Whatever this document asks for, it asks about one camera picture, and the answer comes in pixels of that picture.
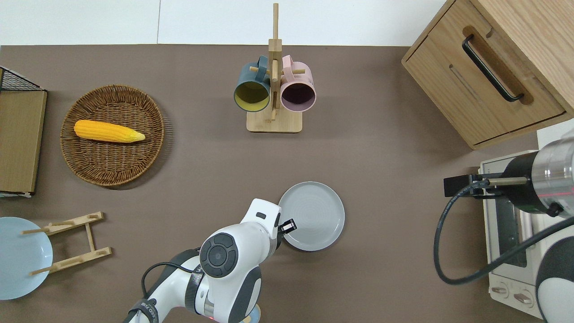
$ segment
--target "oven door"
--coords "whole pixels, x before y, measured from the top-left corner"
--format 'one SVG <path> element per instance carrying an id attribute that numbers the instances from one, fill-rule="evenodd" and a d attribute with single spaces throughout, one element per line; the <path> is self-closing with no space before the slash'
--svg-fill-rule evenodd
<path id="1" fill-rule="evenodd" d="M 488 262 L 491 262 L 510 248 L 532 237 L 534 229 L 532 215 L 514 207 L 506 197 L 488 199 L 484 204 Z M 492 273 L 534 285 L 540 262 L 536 248 L 539 246 L 534 245 L 520 252 Z"/>

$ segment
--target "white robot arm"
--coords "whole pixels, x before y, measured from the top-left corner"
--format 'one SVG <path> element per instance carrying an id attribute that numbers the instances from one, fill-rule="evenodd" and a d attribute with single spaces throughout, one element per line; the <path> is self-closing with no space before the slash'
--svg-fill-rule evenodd
<path id="1" fill-rule="evenodd" d="M 279 225 L 280 215 L 279 206 L 254 199 L 240 223 L 214 232 L 199 252 L 175 256 L 124 322 L 160 323 L 174 307 L 219 323 L 239 323 L 252 312 L 258 316 L 259 264 L 275 252 L 284 234 L 296 229 L 293 220 Z"/>

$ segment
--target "black cable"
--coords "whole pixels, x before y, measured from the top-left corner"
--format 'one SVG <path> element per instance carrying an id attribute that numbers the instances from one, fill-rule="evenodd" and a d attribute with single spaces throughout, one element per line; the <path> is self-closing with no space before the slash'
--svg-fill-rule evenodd
<path id="1" fill-rule="evenodd" d="M 152 269 L 154 269 L 154 268 L 156 268 L 156 267 L 159 267 L 159 266 L 172 266 L 172 267 L 176 267 L 177 269 L 181 269 L 181 270 L 183 270 L 183 271 L 185 271 L 185 272 L 188 272 L 188 273 L 190 273 L 190 274 L 193 273 L 193 270 L 184 268 L 184 267 L 182 267 L 181 265 L 178 265 L 178 264 L 176 264 L 176 263 L 171 263 L 171 262 L 161 262 L 161 263 L 157 263 L 157 264 L 155 264 L 155 265 L 149 267 L 148 270 L 146 270 L 146 271 L 143 273 L 143 275 L 142 275 L 143 298 L 148 298 L 148 297 L 149 297 L 149 295 L 148 295 L 148 290 L 145 288 L 145 278 L 146 278 L 146 276 L 148 275 L 148 273 L 149 273 Z"/>
<path id="2" fill-rule="evenodd" d="M 439 275 L 440 279 L 442 279 L 443 282 L 445 282 L 447 284 L 451 284 L 451 285 L 466 284 L 466 283 L 472 282 L 474 280 L 477 280 L 479 278 L 482 278 L 482 277 L 486 276 L 489 272 L 495 270 L 498 266 L 500 266 L 501 264 L 503 264 L 504 262 L 508 261 L 510 258 L 515 256 L 517 253 L 524 251 L 526 248 L 528 248 L 531 245 L 539 242 L 540 240 L 550 236 L 551 234 L 554 234 L 554 233 L 556 233 L 556 232 L 558 232 L 564 228 L 567 228 L 571 225 L 574 225 L 574 217 L 567 218 L 564 221 L 560 221 L 560 222 L 558 222 L 552 226 L 549 226 L 548 228 L 532 235 L 531 238 L 522 242 L 521 244 L 510 248 L 508 251 L 506 251 L 505 253 L 500 255 L 499 258 L 495 259 L 493 262 L 484 266 L 482 269 L 474 272 L 473 274 L 468 275 L 466 277 L 462 277 L 462 278 L 456 278 L 456 279 L 449 278 L 443 273 L 443 270 L 440 268 L 440 261 L 439 261 L 439 240 L 440 240 L 440 233 L 443 229 L 444 220 L 447 217 L 447 214 L 450 211 L 452 205 L 462 195 L 466 194 L 467 192 L 469 192 L 472 189 L 483 189 L 483 188 L 486 188 L 487 186 L 488 186 L 488 180 L 486 179 L 486 180 L 474 182 L 472 184 L 469 184 L 465 188 L 461 189 L 458 193 L 455 194 L 455 196 L 453 196 L 448 201 L 446 207 L 443 210 L 443 213 L 440 216 L 439 223 L 436 226 L 435 243 L 433 245 L 433 259 L 435 261 L 435 269 L 436 269 L 437 274 Z"/>

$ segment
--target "wire basket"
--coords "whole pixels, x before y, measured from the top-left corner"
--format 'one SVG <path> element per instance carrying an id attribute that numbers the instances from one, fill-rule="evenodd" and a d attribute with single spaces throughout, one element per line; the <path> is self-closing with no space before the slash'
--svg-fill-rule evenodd
<path id="1" fill-rule="evenodd" d="M 80 138 L 78 120 L 109 122 L 145 135 L 133 143 Z M 64 159 L 72 172 L 88 183 L 117 186 L 142 175 L 153 164 L 164 142 L 164 119 L 154 100 L 139 89 L 108 85 L 82 96 L 65 116 L 60 133 Z"/>
<path id="2" fill-rule="evenodd" d="M 5 67 L 0 66 L 0 70 L 0 91 L 45 91 Z"/>

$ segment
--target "plate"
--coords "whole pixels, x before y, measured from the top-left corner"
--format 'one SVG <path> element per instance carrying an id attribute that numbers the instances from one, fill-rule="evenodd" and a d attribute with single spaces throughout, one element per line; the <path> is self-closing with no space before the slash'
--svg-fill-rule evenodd
<path id="1" fill-rule="evenodd" d="M 297 249 L 317 251 L 334 243 L 345 224 L 343 202 L 325 184 L 302 182 L 291 187 L 281 200 L 280 223 L 294 219 L 297 229 L 285 240 Z"/>
<path id="2" fill-rule="evenodd" d="M 48 271 L 28 275 L 52 265 L 48 236 L 43 232 L 21 234 L 23 230 L 39 228 L 23 218 L 0 217 L 0 300 L 26 295 L 48 276 Z"/>

